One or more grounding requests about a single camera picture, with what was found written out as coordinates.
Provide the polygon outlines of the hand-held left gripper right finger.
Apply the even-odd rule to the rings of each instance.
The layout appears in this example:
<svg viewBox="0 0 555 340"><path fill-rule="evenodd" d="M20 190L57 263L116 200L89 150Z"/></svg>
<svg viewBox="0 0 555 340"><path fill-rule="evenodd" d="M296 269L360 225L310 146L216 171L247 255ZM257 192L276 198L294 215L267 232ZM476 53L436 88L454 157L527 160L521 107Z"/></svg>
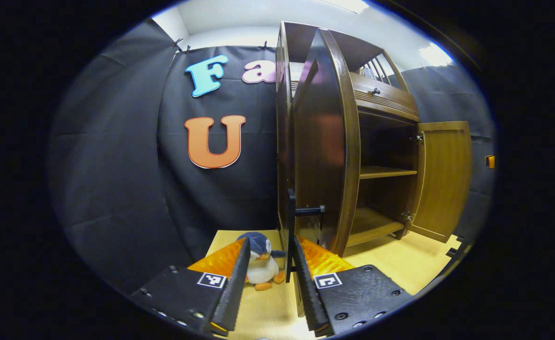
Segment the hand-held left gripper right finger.
<svg viewBox="0 0 555 340"><path fill-rule="evenodd" d="M317 337L362 327L412 300L374 265L354 267L299 236L293 239L293 261L306 323Z"/></svg>

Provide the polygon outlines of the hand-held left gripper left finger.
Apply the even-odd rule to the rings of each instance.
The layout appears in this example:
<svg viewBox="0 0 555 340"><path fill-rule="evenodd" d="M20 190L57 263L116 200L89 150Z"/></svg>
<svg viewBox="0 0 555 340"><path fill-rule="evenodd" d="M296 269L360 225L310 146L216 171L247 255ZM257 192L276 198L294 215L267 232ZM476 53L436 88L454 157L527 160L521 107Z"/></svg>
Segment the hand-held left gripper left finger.
<svg viewBox="0 0 555 340"><path fill-rule="evenodd" d="M172 325L214 336L234 331L241 303L250 240L242 238L221 251L223 271L210 265L180 268L170 265L132 293L131 300Z"/></svg>

